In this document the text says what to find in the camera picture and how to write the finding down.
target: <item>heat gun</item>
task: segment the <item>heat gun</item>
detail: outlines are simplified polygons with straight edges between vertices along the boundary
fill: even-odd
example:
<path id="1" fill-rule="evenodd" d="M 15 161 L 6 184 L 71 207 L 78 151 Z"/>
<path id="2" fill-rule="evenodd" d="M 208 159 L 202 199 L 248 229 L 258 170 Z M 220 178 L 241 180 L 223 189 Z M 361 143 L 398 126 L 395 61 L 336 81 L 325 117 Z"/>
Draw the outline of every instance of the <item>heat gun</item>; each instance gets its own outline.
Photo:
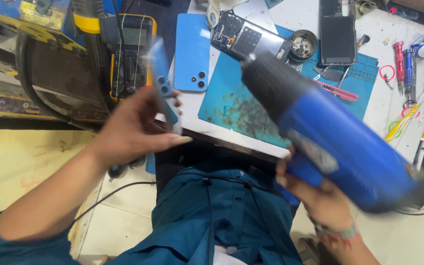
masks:
<path id="1" fill-rule="evenodd" d="M 325 176 L 366 212 L 399 207 L 417 187 L 413 165 L 337 98 L 275 56 L 251 54 L 242 63 L 242 82 L 296 147 L 287 165 L 291 175 L 315 187 Z"/>

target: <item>heat gun handle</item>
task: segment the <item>heat gun handle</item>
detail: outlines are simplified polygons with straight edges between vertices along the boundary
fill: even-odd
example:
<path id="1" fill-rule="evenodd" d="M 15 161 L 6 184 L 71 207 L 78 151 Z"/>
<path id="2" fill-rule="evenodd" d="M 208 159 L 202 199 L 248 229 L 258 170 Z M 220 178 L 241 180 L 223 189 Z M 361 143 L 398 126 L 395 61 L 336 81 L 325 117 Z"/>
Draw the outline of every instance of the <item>heat gun handle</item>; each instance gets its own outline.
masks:
<path id="1" fill-rule="evenodd" d="M 304 180 L 313 187 L 320 187 L 323 181 L 321 172 L 308 158 L 299 152 L 294 154 L 292 161 L 287 164 L 287 173 L 298 177 L 301 180 Z M 292 195 L 291 192 L 286 190 L 277 182 L 274 182 L 274 188 L 284 197 L 288 203 L 294 206 L 299 205 L 300 201 L 294 195 Z"/>

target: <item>hand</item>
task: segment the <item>hand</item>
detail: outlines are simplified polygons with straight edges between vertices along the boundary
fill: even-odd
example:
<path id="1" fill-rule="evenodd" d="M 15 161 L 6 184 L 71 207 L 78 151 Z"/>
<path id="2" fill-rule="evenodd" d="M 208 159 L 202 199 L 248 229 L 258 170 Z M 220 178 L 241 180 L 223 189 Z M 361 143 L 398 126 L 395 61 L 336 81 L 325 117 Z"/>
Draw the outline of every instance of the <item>hand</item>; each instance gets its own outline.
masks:
<path id="1" fill-rule="evenodd" d="M 325 225 L 335 232 L 343 232 L 353 225 L 348 199 L 331 181 L 323 179 L 322 185 L 315 188 L 297 177 L 289 175 L 288 156 L 276 166 L 276 181 L 300 199 L 310 217 L 320 225 Z"/>
<path id="2" fill-rule="evenodd" d="M 159 94 L 153 87 L 135 93 L 120 103 L 87 149 L 104 166 L 123 165 L 146 154 L 161 152 L 191 142 L 191 137 L 167 133 L 153 123 L 159 112 Z"/>

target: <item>yellow multimeter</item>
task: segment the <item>yellow multimeter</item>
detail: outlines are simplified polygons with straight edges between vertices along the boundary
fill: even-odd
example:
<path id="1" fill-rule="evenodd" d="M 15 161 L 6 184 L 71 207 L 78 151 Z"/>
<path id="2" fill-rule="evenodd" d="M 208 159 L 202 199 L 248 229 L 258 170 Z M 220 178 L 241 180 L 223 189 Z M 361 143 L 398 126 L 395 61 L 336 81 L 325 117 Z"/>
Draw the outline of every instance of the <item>yellow multimeter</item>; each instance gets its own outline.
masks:
<path id="1" fill-rule="evenodd" d="M 123 100 L 145 85 L 152 85 L 152 74 L 142 61 L 156 36 L 156 21 L 147 15 L 120 15 L 123 19 L 122 33 L 125 43 L 125 67 L 127 69 L 126 88 L 123 86 L 123 58 L 120 34 L 115 54 L 111 57 L 111 99 Z"/>

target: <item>desk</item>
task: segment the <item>desk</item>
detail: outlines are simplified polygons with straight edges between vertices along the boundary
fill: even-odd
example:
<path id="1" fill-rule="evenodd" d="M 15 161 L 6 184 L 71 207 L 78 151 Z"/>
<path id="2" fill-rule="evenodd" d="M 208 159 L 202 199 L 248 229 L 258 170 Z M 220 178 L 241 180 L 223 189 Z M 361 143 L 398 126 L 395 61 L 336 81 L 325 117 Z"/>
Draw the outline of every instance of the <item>desk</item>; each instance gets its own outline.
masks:
<path id="1" fill-rule="evenodd" d="M 275 25 L 291 30 L 307 29 L 319 36 L 319 2 L 319 0 L 285 0 L 269 11 Z M 188 13 L 205 14 L 206 9 L 206 4 L 198 5 L 195 0 L 191 0 Z M 358 38 L 363 34 L 371 37 L 371 41 L 361 47 L 361 53 L 378 58 L 379 66 L 387 64 L 395 66 L 392 44 L 403 40 L 405 42 L 404 49 L 406 49 L 412 41 L 424 34 L 424 26 L 381 10 L 374 10 L 356 20 L 356 33 Z M 390 38 L 390 40 L 389 45 L 385 46 L 383 40 L 386 38 Z M 213 75 L 219 54 L 220 51 L 211 47 L 209 81 Z M 418 98 L 418 94 L 424 89 L 424 61 L 417 63 L 416 90 L 418 91 Z M 171 80 L 174 79 L 174 63 L 170 69 L 170 78 Z M 389 123 L 397 119 L 402 111 L 402 104 L 405 102 L 405 96 L 401 96 L 397 91 L 396 82 L 396 78 L 391 81 L 392 87 L 395 88 L 391 91 L 382 78 L 376 79 L 364 116 L 363 122 L 381 137 L 385 137 Z M 185 129 L 275 157 L 284 157 L 288 153 L 284 148 L 200 120 L 197 113 L 204 94 L 183 92 L 179 97 L 183 102 L 181 122 Z M 404 135 L 400 137 L 400 141 L 391 142 L 391 145 L 409 162 L 412 162 L 415 157 L 424 128 L 424 104 L 420 108 L 420 112 L 420 116 L 413 120 Z"/>

